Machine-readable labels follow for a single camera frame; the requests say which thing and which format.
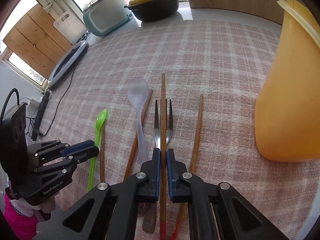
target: fork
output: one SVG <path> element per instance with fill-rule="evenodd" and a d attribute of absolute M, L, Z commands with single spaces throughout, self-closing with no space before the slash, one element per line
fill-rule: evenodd
<path fill-rule="evenodd" d="M 168 105 L 167 105 L 167 99 L 165 100 L 165 112 L 166 112 L 166 118 L 168 116 Z M 172 105 L 171 105 L 171 99 L 169 101 L 169 125 L 166 120 L 167 124 L 167 144 L 171 140 L 172 137 L 172 130 L 173 130 L 173 117 L 172 117 Z M 155 144 L 156 147 L 160 149 L 160 127 L 159 127 L 159 113 L 158 113 L 158 100 L 156 100 L 155 105 L 155 129 L 154 129 L 154 138 L 155 138 Z M 148 209 L 145 212 L 143 223 L 142 223 L 142 229 L 146 233 L 153 233 L 156 227 L 156 203 L 149 203 Z"/>

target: silver bolt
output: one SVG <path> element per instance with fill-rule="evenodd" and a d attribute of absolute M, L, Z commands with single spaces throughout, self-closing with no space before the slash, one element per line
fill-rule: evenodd
<path fill-rule="evenodd" d="M 229 189 L 230 188 L 230 184 L 229 183 L 226 183 L 226 182 L 222 182 L 220 184 L 220 188 L 222 189 Z"/>
<path fill-rule="evenodd" d="M 105 189 L 107 189 L 107 188 L 108 188 L 108 184 L 105 183 L 105 182 L 102 182 L 102 183 L 99 183 L 99 184 L 98 184 L 98 189 L 99 189 L 99 190 L 105 190 Z"/>
<path fill-rule="evenodd" d="M 185 179 L 191 179 L 192 178 L 192 174 L 190 172 L 184 172 L 182 174 L 182 177 Z"/>
<path fill-rule="evenodd" d="M 136 177 L 137 177 L 138 179 L 144 179 L 144 178 L 146 177 L 146 174 L 145 174 L 144 172 L 138 172 L 138 173 L 136 174 Z"/>

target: chopstick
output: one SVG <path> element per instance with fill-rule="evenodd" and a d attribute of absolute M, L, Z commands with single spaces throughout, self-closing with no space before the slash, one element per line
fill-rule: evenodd
<path fill-rule="evenodd" d="M 196 127 L 196 135 L 195 141 L 193 143 L 192 149 L 192 156 L 191 162 L 189 166 L 189 172 L 195 174 L 196 173 L 196 164 L 199 155 L 199 145 L 200 145 L 200 136 L 201 136 L 201 129 L 202 129 L 202 116 L 203 116 L 203 109 L 204 109 L 204 96 L 203 94 L 200 95 L 200 104 L 199 104 L 199 111 L 198 111 L 198 121 Z M 180 229 L 181 222 L 184 217 L 184 213 L 186 212 L 187 203 L 181 203 L 180 208 L 178 211 L 177 219 L 174 224 L 173 232 L 171 234 L 170 240 L 175 240 L 178 235 L 178 231 Z"/>
<path fill-rule="evenodd" d="M 165 75 L 161 76 L 161 108 L 160 108 L 160 240 L 165 240 L 166 208 L 167 208 L 167 108 L 165 101 Z"/>
<path fill-rule="evenodd" d="M 100 144 L 100 182 L 106 181 L 104 170 L 104 143 L 106 141 L 106 122 L 103 123 L 101 130 L 101 144 Z"/>
<path fill-rule="evenodd" d="M 149 103 L 150 103 L 150 100 L 151 100 L 152 93 L 153 93 L 153 89 L 150 89 L 147 101 L 144 104 L 143 111 L 142 111 L 142 114 L 141 114 L 142 125 L 143 125 L 144 120 L 145 120 L 146 115 L 147 115 L 147 110 L 148 110 L 148 106 L 149 106 Z M 130 176 L 132 163 L 133 163 L 136 151 L 137 151 L 137 147 L 138 147 L 138 135 L 137 135 L 137 132 L 136 132 L 136 135 L 134 136 L 134 139 L 133 139 L 133 142 L 132 142 L 132 146 L 131 146 L 131 150 L 130 150 L 130 154 L 129 154 L 129 158 L 128 158 L 128 162 L 127 162 L 127 167 L 125 168 L 123 182 Z"/>

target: yellow container rim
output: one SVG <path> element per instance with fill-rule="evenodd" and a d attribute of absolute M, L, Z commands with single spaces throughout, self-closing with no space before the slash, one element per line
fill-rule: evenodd
<path fill-rule="evenodd" d="M 277 3 L 302 26 L 320 48 L 320 27 L 309 9 L 296 0 L 279 0 Z"/>

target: green spoon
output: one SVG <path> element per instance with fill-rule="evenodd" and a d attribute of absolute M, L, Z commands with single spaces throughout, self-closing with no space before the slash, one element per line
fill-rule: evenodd
<path fill-rule="evenodd" d="M 103 123 L 105 122 L 105 120 L 107 118 L 108 118 L 108 110 L 107 109 L 103 109 L 102 112 L 98 115 L 96 123 L 95 123 L 95 127 L 96 127 L 96 138 L 94 140 L 94 145 L 95 146 L 98 146 L 98 144 L 99 144 L 100 135 L 101 135 L 101 128 L 102 128 Z M 87 192 L 89 192 L 92 189 L 93 173 L 94 173 L 94 165 L 95 165 L 95 163 L 96 163 L 96 157 L 93 157 L 91 159 Z"/>

